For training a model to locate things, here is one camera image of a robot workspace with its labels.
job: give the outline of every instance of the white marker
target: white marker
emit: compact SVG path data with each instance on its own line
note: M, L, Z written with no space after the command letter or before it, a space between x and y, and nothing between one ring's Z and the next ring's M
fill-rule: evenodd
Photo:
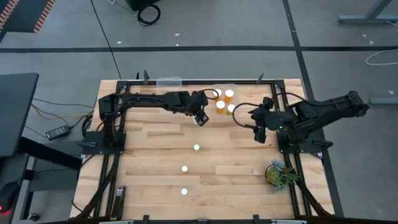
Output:
M198 152L200 149L200 146L198 144L193 146L193 149L195 150L195 152Z

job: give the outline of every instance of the small potted plant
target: small potted plant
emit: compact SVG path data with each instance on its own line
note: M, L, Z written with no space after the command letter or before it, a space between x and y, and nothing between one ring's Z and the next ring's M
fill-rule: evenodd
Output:
M274 192L285 190L289 184L294 184L300 176L294 172L294 168L287 168L285 163L274 159L266 169L266 179L274 186Z

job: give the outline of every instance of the metal bracket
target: metal bracket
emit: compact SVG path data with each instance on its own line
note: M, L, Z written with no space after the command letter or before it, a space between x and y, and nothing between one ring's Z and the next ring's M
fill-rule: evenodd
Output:
M116 91L121 90L127 85L127 81L117 81L116 82Z
M198 224L208 224L209 220L198 220Z
M307 221L303 220L271 220L272 224L307 224Z
M134 220L100 222L99 224L133 224Z
M277 85L281 89L285 88L285 81L284 80L274 80L274 83L275 83L275 85Z
M144 70L144 85L148 85L148 79L149 75L147 73L147 70Z
M79 145L83 148L82 154L89 155L116 155L123 154L124 152L124 143L126 142L126 132L118 133L119 137L119 146L117 148L114 147L106 147L103 145L104 132L102 131L88 131L86 133L85 138L82 140Z
M260 216L253 215L253 222L254 222L254 224L260 224Z
M311 133L308 138L304 139L298 147L289 144L287 131L277 130L278 145L280 153L319 153L328 149L333 145L330 141L319 141L322 139L322 131L315 131Z
M144 215L142 218L142 224L148 224L149 223L149 215Z
M262 80L262 77L264 76L264 72L260 75L260 77L257 79L257 81L256 81L256 84L258 85L258 84L261 84L261 80Z

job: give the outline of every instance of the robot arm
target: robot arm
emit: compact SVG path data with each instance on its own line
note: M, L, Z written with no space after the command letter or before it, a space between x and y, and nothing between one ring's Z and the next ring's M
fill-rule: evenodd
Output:
M273 105L272 99L264 97L263 102L249 112L256 125L247 125L246 127L253 129L254 140L257 142L264 143L266 141L265 128L268 128L270 130L286 130L289 143L298 144L310 133L330 123L341 118L364 116L369 109L369 105L363 103L355 91L325 101L303 100L289 105L285 111L270 111Z
M116 148L120 145L124 134L116 131L115 120L132 107L163 108L173 113L194 116L199 126L205 125L209 120L205 113L205 106L208 105L208 99L212 99L206 96L207 90L215 91L205 89L193 91L191 95L187 91L171 91L163 95L123 93L102 97L99 99L99 117L103 124L101 131L103 146Z

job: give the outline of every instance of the wooden tabletop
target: wooden tabletop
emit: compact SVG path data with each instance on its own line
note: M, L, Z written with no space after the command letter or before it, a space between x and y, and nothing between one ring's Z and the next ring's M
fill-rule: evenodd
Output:
M116 82L103 80L98 99L114 93ZM299 79L287 79L285 85L287 92L304 97ZM204 88L211 85L184 85L182 90ZM131 91L156 93L156 86L134 86ZM240 102L259 104L265 96L272 96L270 85L238 85ZM288 99L290 104L299 101L293 96ZM237 119L251 124L247 112L252 109L239 108ZM267 130L266 143L260 144L253 140L251 129L236 125L232 118L218 119L214 101L205 111L210 120L203 127L195 125L191 117L158 108L127 112L126 148L116 181L116 187L127 188L123 219L142 220L143 215L150 215L151 220L252 219L254 214L263 219L293 218L289 191L274 193L264 177L271 160L283 161L276 133ZM97 104L91 127L100 122ZM200 145L198 152L193 150L195 144ZM97 155L80 171L74 199L80 208L98 188L102 161L103 156ZM307 187L324 209L333 213L321 160L302 154L301 161ZM182 166L187 166L188 172L182 172ZM182 189L188 194L182 195ZM302 196L296 189L300 213L304 214ZM102 204L104 215L106 200ZM77 214L72 208L71 217Z

